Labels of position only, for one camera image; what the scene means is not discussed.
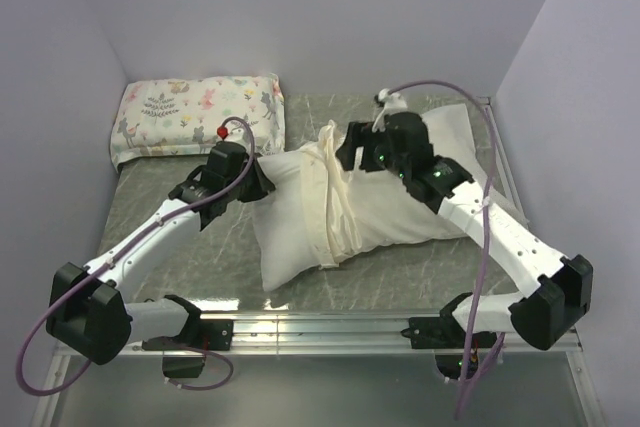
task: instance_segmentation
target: printed pillowcase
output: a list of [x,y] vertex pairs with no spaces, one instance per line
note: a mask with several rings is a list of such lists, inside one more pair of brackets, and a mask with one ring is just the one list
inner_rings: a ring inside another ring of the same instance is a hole
[[251,125],[258,153],[284,151],[284,97],[274,74],[129,84],[111,132],[111,161],[118,169],[138,157],[207,154],[229,116]]

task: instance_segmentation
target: purple tube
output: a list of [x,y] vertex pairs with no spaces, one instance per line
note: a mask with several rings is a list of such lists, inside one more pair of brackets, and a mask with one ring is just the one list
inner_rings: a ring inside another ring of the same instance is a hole
[[[491,165],[489,167],[489,173],[487,175],[487,182],[484,184],[483,188],[483,197],[487,198],[489,196],[489,191],[491,190],[491,185],[493,184],[494,178],[496,176],[497,170],[497,151],[498,151],[498,140],[496,136],[496,132],[493,128],[493,124],[491,123],[491,119],[487,112],[482,108],[482,106],[478,103],[478,101],[466,90],[458,87],[455,84],[450,82],[445,82],[441,80],[419,80],[416,82],[410,82],[408,84],[401,85],[394,89],[389,90],[389,94],[393,94],[395,92],[399,92],[400,90],[408,89],[410,87],[416,87],[419,85],[440,85],[442,87],[447,87],[449,89],[455,90],[460,95],[462,95],[465,99],[473,104],[473,106],[478,109],[485,123],[487,124],[487,130],[489,131],[489,138],[491,141]],[[478,311],[478,304],[480,303],[480,294],[482,292],[482,285],[484,284],[484,278],[487,274],[487,268],[489,265],[489,244],[491,242],[491,228],[489,225],[489,209],[482,209],[482,225],[483,225],[483,234],[484,234],[484,244],[482,246],[482,260],[480,261],[480,267],[478,268],[478,275],[476,276],[476,285],[473,290],[473,297],[471,299],[471,311],[469,312],[469,320],[467,322],[467,329],[464,336],[464,351],[462,354],[462,373],[460,375],[460,379],[466,379],[467,373],[469,371],[469,359],[471,357],[471,340],[473,337],[473,326],[476,321],[476,313]],[[490,355],[488,355],[483,361],[482,364],[478,367],[478,371],[473,376],[471,381],[462,381],[459,382],[458,387],[458,397],[456,401],[456,410],[454,413],[454,418],[457,420],[460,418],[460,414],[464,410],[464,407],[471,395],[471,391],[475,388],[479,378],[484,375],[489,370],[489,364],[487,362],[491,362],[492,357],[497,357],[502,349],[502,344],[504,341],[504,335],[498,338],[496,343],[491,348]]]

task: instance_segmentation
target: pillowcase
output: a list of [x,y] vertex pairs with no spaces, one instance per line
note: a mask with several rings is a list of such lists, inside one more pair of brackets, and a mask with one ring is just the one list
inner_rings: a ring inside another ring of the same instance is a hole
[[284,150],[284,98],[276,75],[129,84],[111,132],[111,160],[117,169],[137,157],[207,154],[232,115],[251,125],[258,153]]
[[[475,157],[467,107],[440,107],[422,116],[435,153],[456,160],[481,185],[486,174]],[[276,190],[253,205],[253,225],[262,252],[265,291],[314,267],[335,267],[375,247],[451,239],[465,234],[413,199],[387,171],[344,172],[335,158],[344,135],[333,121],[318,142],[296,152],[259,159]],[[491,199],[521,223],[526,219],[504,196]]]

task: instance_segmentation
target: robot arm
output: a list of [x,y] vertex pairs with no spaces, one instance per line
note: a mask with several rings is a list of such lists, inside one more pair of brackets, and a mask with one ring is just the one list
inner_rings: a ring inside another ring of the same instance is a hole
[[[351,122],[336,157],[345,170],[386,169],[402,179],[407,192],[434,213],[453,222],[478,245],[484,245],[482,211],[491,225],[489,253],[513,279],[518,292],[481,297],[475,332],[517,332],[541,350],[549,349],[589,310],[593,268],[582,256],[568,259],[541,242],[498,205],[456,161],[434,154],[427,126],[409,112],[399,94],[377,97],[383,107],[373,123]],[[470,314],[471,294],[463,294],[441,311],[445,330],[462,332]]]
[[[56,272],[50,303],[68,292],[105,263],[110,269],[69,298],[47,320],[47,331],[96,364],[112,360],[131,342],[169,337],[190,345],[199,334],[200,310],[177,296],[157,302],[126,303],[140,284],[173,249],[195,237],[222,215],[229,202],[252,202],[275,189],[258,162],[253,162],[244,179],[226,195],[210,203],[202,200],[229,186],[245,168],[249,155],[236,142],[218,142],[207,164],[196,168],[177,185],[160,209],[120,244],[84,267],[66,264]],[[187,206],[184,212],[163,222],[166,214]],[[133,239],[152,224],[157,228],[144,236],[126,255],[113,261]]]

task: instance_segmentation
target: red ball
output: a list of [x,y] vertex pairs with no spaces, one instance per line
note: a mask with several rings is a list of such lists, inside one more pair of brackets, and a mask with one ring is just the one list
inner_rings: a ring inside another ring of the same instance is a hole
[[227,129],[224,125],[221,125],[220,127],[218,127],[216,133],[218,134],[218,137],[224,140],[229,135],[229,129]]

